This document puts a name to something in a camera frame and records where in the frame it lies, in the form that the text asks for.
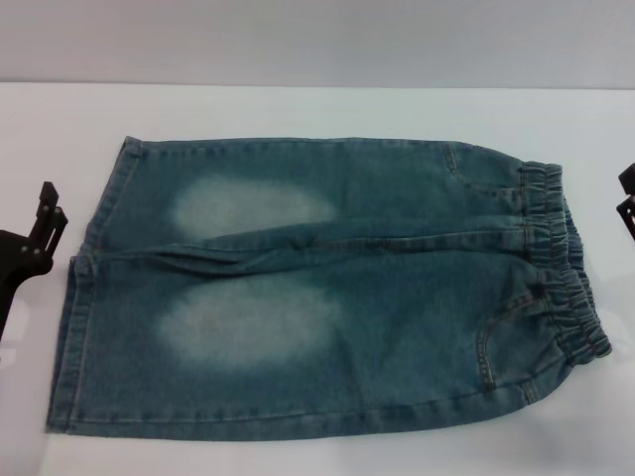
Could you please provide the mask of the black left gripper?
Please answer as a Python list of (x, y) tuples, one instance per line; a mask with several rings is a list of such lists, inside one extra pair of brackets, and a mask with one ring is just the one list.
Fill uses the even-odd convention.
[(53, 255), (67, 225), (58, 201), (55, 186), (45, 181), (29, 237), (1, 231), (1, 334), (17, 288), (30, 278), (47, 274), (53, 267)]

